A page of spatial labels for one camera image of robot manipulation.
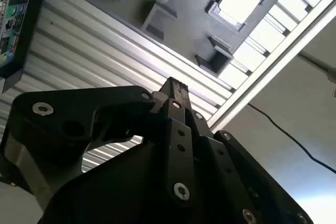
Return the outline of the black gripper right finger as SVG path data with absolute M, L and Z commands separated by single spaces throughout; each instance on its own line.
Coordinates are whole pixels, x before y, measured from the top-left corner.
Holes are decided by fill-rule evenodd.
M 212 133 L 181 84 L 205 209 L 212 223 L 312 223 L 309 215 L 228 132 Z

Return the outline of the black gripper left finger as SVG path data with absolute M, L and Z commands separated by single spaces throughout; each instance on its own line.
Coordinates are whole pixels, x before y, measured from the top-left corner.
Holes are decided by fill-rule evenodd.
M 12 103 L 1 170 L 47 208 L 70 181 L 146 143 L 192 149 L 181 84 L 29 92 Z

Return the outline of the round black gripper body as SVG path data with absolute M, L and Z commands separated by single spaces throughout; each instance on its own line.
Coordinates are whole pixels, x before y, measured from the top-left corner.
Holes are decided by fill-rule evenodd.
M 223 149 L 140 144 L 84 173 L 51 199 L 41 223 L 241 223 Z

